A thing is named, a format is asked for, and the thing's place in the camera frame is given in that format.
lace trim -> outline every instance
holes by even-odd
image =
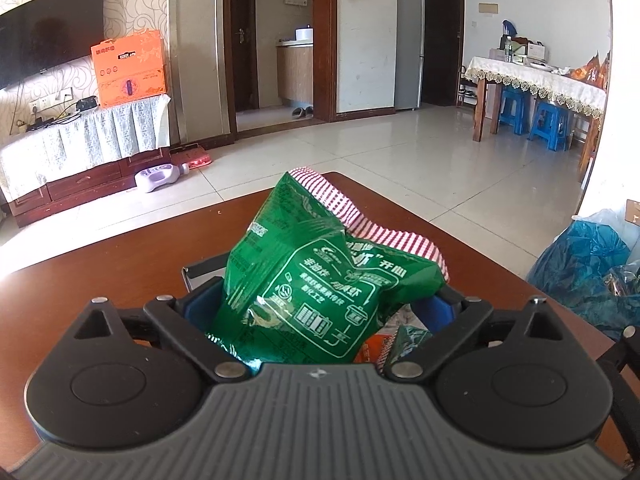
[[[511,85],[515,88],[522,88],[525,92],[531,92],[533,95],[537,95],[540,98],[552,99],[553,101],[558,102],[558,104],[564,105],[576,113],[593,117],[595,119],[602,118],[602,110],[595,106],[585,104],[568,95],[551,92],[548,88],[523,81],[517,77],[492,72],[491,70],[483,70],[481,68],[470,68],[463,74],[463,77],[469,80],[487,79],[487,81],[494,81],[496,83]]]

tablecloth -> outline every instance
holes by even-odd
[[[0,147],[0,188],[11,202],[66,176],[169,145],[166,94],[83,112],[68,124],[10,136]]]
[[[607,94],[604,90],[565,76],[529,66],[475,57],[464,74],[467,79],[487,79],[531,92],[560,105],[599,119],[604,113]]]

blue plastic stool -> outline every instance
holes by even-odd
[[[500,123],[513,126],[513,133],[522,135],[527,131],[529,117],[529,96],[524,90],[505,86],[502,90]]]
[[[556,152],[558,144],[567,149],[566,141],[569,131],[569,111],[550,103],[538,102],[531,125],[529,140],[535,136],[546,139],[548,149]]]

purple detergent bottle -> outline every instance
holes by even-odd
[[[136,186],[143,193],[151,193],[164,184],[173,184],[182,174],[189,173],[189,165],[162,164],[136,173]]]

blue plastic bag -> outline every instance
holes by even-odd
[[[614,296],[604,277],[629,247],[609,226],[573,222],[539,257],[527,281],[615,340],[640,324],[640,296]]]

